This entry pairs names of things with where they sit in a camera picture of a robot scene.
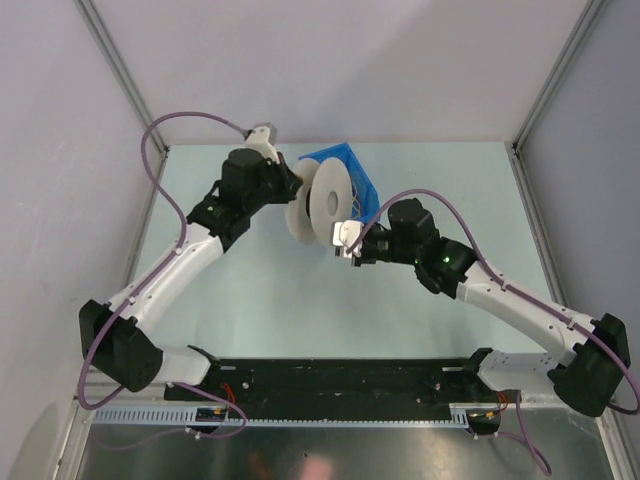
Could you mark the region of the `grey cable spool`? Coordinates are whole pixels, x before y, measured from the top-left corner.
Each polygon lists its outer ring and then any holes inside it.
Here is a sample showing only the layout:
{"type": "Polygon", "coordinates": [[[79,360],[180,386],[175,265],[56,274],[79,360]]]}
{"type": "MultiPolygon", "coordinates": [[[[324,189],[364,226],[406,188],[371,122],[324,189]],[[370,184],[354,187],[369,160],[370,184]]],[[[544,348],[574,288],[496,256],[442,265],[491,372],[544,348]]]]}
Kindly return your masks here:
{"type": "Polygon", "coordinates": [[[336,157],[322,162],[303,158],[293,172],[302,179],[295,198],[285,207],[285,220],[293,238],[305,245],[332,246],[335,222],[351,217],[352,186],[345,164],[336,157]]]}

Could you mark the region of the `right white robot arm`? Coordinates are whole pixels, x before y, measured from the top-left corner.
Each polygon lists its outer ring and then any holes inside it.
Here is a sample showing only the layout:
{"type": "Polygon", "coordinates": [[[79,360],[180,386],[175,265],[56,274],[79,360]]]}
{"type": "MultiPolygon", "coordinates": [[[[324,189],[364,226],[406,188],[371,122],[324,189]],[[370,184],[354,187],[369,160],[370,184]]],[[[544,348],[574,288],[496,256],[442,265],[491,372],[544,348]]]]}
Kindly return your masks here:
{"type": "Polygon", "coordinates": [[[416,198],[387,204],[388,226],[347,220],[333,227],[337,255],[353,265],[378,261],[410,265],[433,294],[477,307],[542,348],[540,354],[489,349],[461,376],[463,393],[484,401],[495,391],[552,393],[573,410],[599,417],[622,412],[613,397],[632,379],[624,323],[610,314],[596,320],[548,301],[511,281],[481,257],[475,245],[442,236],[416,198]]]}

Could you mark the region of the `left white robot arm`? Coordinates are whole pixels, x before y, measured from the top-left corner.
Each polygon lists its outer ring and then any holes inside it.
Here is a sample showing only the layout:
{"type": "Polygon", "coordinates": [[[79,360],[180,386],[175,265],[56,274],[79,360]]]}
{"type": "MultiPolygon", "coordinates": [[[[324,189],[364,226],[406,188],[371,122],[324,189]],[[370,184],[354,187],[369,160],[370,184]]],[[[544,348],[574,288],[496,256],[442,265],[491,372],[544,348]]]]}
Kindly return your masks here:
{"type": "Polygon", "coordinates": [[[265,157],[253,148],[232,151],[220,179],[183,217],[163,258],[107,302],[89,300],[81,307],[84,359],[130,392],[155,381],[178,382],[199,399],[214,397],[221,376],[211,369],[212,357],[192,346],[157,346],[151,334],[173,301],[249,229],[259,210],[288,204],[302,185],[283,156],[265,157]]]}

